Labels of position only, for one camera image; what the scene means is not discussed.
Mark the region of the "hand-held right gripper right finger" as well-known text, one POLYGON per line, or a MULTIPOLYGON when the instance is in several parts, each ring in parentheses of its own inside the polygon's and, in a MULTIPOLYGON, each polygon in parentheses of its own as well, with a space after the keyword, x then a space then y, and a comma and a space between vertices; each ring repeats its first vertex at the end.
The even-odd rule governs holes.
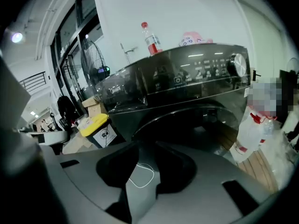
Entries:
POLYGON ((271 195, 227 159, 165 142, 139 144, 127 182, 134 224, 230 224, 271 195))

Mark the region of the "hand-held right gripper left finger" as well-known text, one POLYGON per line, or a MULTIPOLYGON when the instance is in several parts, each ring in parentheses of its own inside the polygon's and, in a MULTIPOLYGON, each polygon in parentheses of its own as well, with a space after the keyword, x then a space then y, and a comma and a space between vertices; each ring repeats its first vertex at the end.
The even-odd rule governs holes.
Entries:
POLYGON ((139 159, 124 142, 82 153, 55 155, 41 146, 50 183, 68 224, 131 224, 126 183, 139 159))

